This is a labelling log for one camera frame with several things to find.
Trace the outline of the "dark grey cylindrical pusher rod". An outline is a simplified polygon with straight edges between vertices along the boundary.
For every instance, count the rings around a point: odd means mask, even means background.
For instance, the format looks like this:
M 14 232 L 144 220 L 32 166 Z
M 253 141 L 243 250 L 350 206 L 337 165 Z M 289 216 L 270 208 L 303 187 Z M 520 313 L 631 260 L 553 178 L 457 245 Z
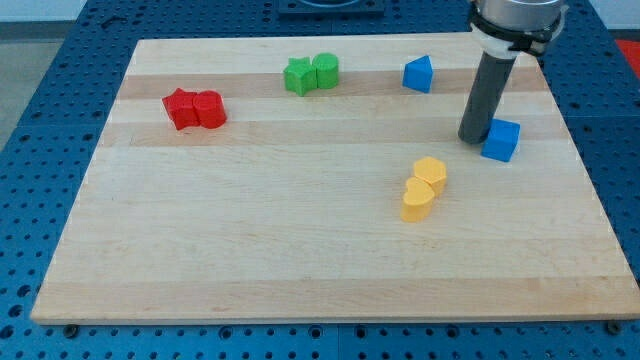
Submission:
M 471 145 L 486 140 L 514 64 L 514 58 L 501 59 L 486 52 L 482 54 L 458 129 L 460 140 Z

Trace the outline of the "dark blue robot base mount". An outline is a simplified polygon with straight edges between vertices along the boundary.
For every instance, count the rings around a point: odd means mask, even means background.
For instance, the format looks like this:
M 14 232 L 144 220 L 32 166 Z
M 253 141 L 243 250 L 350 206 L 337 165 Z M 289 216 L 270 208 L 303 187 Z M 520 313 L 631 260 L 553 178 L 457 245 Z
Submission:
M 276 0 L 275 4 L 283 16 L 380 15 L 385 11 L 385 0 Z

